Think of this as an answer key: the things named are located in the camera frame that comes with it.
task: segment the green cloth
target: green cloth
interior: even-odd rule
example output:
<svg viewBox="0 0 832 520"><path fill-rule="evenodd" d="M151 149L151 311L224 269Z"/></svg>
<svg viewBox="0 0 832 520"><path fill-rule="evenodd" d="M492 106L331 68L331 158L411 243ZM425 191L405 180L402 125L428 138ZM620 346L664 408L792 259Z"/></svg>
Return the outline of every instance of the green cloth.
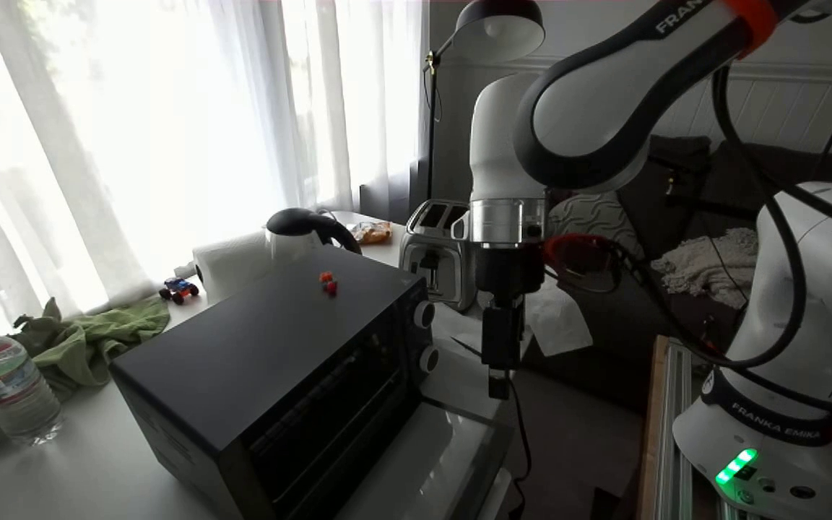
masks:
<svg viewBox="0 0 832 520"><path fill-rule="evenodd" d="M48 300L41 318L16 318L21 333L12 339L29 350L48 386L66 401L77 386L105 386L110 357L155 339L167 321L167 307L159 298L68 321Z"/></svg>

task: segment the sheer curtain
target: sheer curtain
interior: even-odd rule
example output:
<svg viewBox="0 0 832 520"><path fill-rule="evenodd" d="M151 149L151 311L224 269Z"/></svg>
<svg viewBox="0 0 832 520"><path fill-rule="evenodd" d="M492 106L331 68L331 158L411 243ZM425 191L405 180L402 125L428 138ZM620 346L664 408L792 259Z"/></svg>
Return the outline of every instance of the sheer curtain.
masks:
<svg viewBox="0 0 832 520"><path fill-rule="evenodd" d="M0 328L418 158L418 0L0 0Z"/></svg>

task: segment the green light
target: green light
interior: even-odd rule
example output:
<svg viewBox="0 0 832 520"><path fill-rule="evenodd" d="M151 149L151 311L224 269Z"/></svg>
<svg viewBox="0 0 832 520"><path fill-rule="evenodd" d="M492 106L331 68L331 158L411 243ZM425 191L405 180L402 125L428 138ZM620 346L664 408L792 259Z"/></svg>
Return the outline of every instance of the green light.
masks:
<svg viewBox="0 0 832 520"><path fill-rule="evenodd" d="M721 470L717 470L713 483L717 483L720 489L731 486L731 480L733 480L744 464L752 464L753 458L759 458L759 451L753 451L753 448L740 451Z"/></svg>

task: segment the bottle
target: bottle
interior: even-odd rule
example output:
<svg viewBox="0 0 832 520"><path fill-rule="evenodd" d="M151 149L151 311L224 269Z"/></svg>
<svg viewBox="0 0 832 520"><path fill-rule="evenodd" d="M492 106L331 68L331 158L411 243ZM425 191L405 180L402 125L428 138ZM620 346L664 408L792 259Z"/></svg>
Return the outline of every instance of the bottle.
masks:
<svg viewBox="0 0 832 520"><path fill-rule="evenodd" d="M42 444L58 430L58 412L61 401L29 353L12 339L0 339L0 432Z"/></svg>

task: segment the white wall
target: white wall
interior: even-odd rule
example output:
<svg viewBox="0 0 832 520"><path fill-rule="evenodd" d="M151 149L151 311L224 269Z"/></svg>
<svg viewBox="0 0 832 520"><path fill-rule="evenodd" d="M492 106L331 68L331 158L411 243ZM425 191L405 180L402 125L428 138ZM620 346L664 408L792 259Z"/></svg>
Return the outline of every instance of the white wall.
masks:
<svg viewBox="0 0 832 520"><path fill-rule="evenodd" d="M502 74L545 68L586 48L629 19L653 0L538 0L545 19L545 44L509 67L467 64L451 48L438 74L438 177L435 196L470 193L467 126L476 92ZM453 29L464 0L434 3L434 40ZM783 24L781 32L733 68L733 120L744 141L794 149L820 149L832 131L832 19L817 25ZM710 90L698 84L659 125L664 136L720 138Z"/></svg>

